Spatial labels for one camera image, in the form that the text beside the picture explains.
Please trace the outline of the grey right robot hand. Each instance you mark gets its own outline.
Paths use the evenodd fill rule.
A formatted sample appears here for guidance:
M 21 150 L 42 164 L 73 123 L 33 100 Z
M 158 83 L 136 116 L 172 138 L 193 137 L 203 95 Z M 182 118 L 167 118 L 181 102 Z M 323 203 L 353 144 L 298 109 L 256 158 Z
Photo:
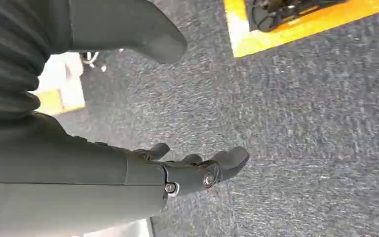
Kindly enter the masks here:
M 33 91 L 51 55 L 118 48 L 166 64 L 187 41 L 147 0 L 0 0 L 0 237 L 72 237 L 152 217 L 248 161 L 243 147 L 161 161 L 164 143 L 90 142 L 38 112 Z

